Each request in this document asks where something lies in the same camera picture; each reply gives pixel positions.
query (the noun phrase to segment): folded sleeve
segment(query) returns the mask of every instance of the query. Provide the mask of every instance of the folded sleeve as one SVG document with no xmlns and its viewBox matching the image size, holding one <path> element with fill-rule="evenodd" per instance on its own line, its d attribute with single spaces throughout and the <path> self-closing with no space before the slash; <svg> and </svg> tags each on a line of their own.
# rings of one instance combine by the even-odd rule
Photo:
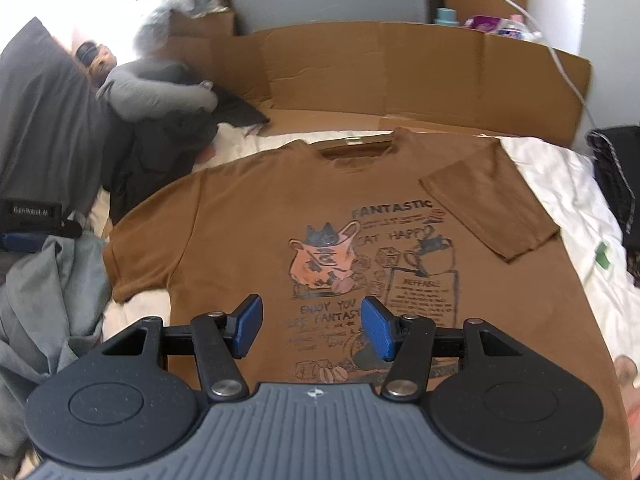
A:
<svg viewBox="0 0 640 480">
<path fill-rule="evenodd" d="M 127 301 L 152 288 L 168 288 L 193 231 L 200 184 L 200 174 L 169 184 L 113 228 L 102 257 L 115 301 Z"/>
<path fill-rule="evenodd" d="M 497 139 L 420 181 L 434 199 L 507 262 L 559 231 Z"/>
</svg>

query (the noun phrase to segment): clothing tag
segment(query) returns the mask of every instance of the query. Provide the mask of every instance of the clothing tag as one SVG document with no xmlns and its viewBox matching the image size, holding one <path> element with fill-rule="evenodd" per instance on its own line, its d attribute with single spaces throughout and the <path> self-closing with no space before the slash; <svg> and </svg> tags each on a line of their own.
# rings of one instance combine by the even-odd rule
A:
<svg viewBox="0 0 640 480">
<path fill-rule="evenodd" d="M 596 249 L 596 263 L 605 270 L 609 269 L 609 266 L 611 265 L 607 258 L 607 245 L 604 242 L 600 242 Z"/>
</svg>

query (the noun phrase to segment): white sheet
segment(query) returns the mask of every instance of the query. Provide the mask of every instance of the white sheet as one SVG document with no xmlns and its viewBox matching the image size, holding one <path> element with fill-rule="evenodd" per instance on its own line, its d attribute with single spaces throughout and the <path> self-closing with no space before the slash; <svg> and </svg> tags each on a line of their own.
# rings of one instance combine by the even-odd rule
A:
<svg viewBox="0 0 640 480">
<path fill-rule="evenodd" d="M 194 171 L 210 168 L 295 139 L 318 142 L 387 132 L 315 132 L 273 137 L 247 136 L 244 130 L 221 125 L 216 156 Z M 503 137 L 504 149 L 554 221 L 580 276 L 612 358 L 625 354 L 640 364 L 640 290 L 626 272 L 622 233 L 583 155 L 532 137 Z M 608 269 L 595 261 L 595 250 L 607 245 Z M 168 322 L 170 301 L 166 291 L 143 292 L 124 305 L 111 303 L 105 313 L 104 337 L 140 317 L 156 314 Z"/>
</svg>

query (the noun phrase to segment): blue rubber tip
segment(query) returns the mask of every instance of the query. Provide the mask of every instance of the blue rubber tip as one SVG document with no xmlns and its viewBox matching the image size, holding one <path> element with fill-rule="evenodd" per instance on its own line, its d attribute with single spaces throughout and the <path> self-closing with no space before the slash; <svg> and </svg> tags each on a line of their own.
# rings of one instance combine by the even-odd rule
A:
<svg viewBox="0 0 640 480">
<path fill-rule="evenodd" d="M 397 349 L 389 323 L 367 298 L 360 304 L 360 320 L 378 357 L 385 361 L 394 359 Z"/>
<path fill-rule="evenodd" d="M 231 342 L 231 355 L 236 359 L 245 357 L 262 326 L 262 298 L 255 296 L 251 304 L 238 318 L 236 333 Z"/>
</svg>

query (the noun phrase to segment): white cable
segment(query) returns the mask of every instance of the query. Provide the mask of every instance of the white cable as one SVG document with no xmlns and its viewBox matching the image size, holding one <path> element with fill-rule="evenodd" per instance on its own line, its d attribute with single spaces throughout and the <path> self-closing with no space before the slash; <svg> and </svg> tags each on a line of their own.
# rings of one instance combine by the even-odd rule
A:
<svg viewBox="0 0 640 480">
<path fill-rule="evenodd" d="M 527 9 L 524 9 L 523 7 L 519 6 L 513 0 L 504 0 L 504 1 L 507 2 L 511 7 L 513 7 L 517 11 L 519 11 L 523 16 L 526 16 L 529 19 L 529 21 L 533 24 L 533 26 L 536 27 L 536 29 L 537 29 L 536 32 L 538 32 L 540 34 L 540 39 L 543 41 L 543 44 L 549 50 L 549 53 L 551 54 L 551 57 L 554 60 L 554 63 L 558 67 L 558 72 L 560 73 L 562 78 L 566 81 L 566 83 L 569 85 L 569 88 L 574 92 L 574 94 L 578 98 L 578 100 L 581 102 L 582 106 L 584 107 L 584 111 L 587 114 L 587 117 L 589 118 L 589 121 L 590 121 L 591 126 L 593 127 L 593 129 L 597 129 L 596 123 L 593 120 L 593 115 L 591 115 L 591 111 L 589 110 L 589 107 L 587 106 L 587 103 L 584 100 L 584 97 L 582 97 L 582 94 L 580 94 L 580 91 L 576 88 L 574 82 L 571 81 L 571 79 L 569 78 L 569 76 L 565 72 L 561 61 L 558 59 L 558 54 L 556 54 L 556 51 L 549 46 L 548 42 L 546 41 L 546 38 L 542 34 L 542 30 L 540 30 L 540 24 L 537 22 L 537 20 L 533 16 L 531 16 L 527 12 Z"/>
</svg>

